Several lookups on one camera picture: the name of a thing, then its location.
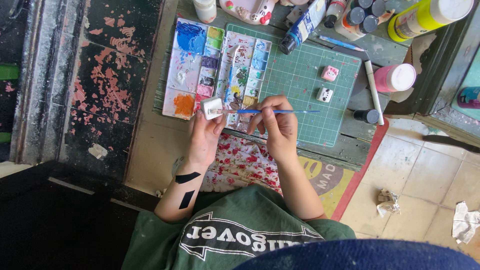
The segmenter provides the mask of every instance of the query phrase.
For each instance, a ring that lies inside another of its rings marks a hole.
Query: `paintbrush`
[[[221,113],[261,113],[261,110],[223,110],[223,109],[209,109],[209,114],[221,114]],[[323,112],[323,110],[273,110],[273,113],[314,113]]]
[[[235,47],[235,51],[233,52],[233,57],[232,57],[232,65],[230,66],[230,72],[228,73],[228,84],[227,88],[225,89],[225,98],[223,99],[223,102],[227,102],[228,95],[230,94],[230,83],[232,81],[232,73],[233,73],[233,66],[235,65],[235,56],[237,55],[237,51],[239,50],[240,45],[237,45]]]

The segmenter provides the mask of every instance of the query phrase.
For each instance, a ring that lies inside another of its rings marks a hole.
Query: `small white clay cube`
[[[321,91],[318,91],[317,100],[321,102],[330,102],[332,96],[333,90],[324,87]]]
[[[200,101],[200,107],[204,112],[205,119],[210,120],[222,115],[221,113],[208,113],[210,109],[223,109],[222,99],[217,97],[206,98]]]
[[[322,72],[321,77],[322,79],[332,82],[332,81],[335,81],[339,72],[340,71],[337,68],[334,68],[333,66],[326,66],[324,68],[324,71]]]

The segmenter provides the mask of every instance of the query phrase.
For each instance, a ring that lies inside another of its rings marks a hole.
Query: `hand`
[[[208,167],[215,160],[218,137],[227,124],[224,115],[214,119],[205,119],[202,110],[190,119],[191,136],[185,156],[186,163]]]
[[[293,110],[284,95],[266,97],[262,103],[252,105],[250,109],[261,110],[250,121],[247,133],[251,135],[255,127],[260,134],[268,131],[267,149],[277,162],[288,162],[297,158],[298,120],[294,113],[277,113],[272,110]]]

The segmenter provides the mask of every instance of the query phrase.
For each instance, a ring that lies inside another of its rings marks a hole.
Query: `paint palette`
[[[190,119],[213,95],[224,30],[177,20],[163,115]]]
[[[237,46],[239,48],[235,55],[232,78],[229,81],[233,54]],[[225,107],[239,110],[257,103],[272,42],[228,31],[222,48],[216,96],[224,100],[229,85]],[[239,131],[245,132],[249,122],[250,119],[240,117],[236,113],[231,113],[227,117],[227,127]]]

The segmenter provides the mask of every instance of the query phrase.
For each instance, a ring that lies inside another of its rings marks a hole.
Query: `white marker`
[[[375,86],[375,77],[373,76],[372,62],[370,60],[365,61],[365,69],[367,70],[368,82],[370,83],[373,105],[375,106],[375,110],[377,110],[380,114],[380,117],[378,118],[378,125],[384,125],[384,115],[382,114],[382,107],[380,107],[377,87]]]

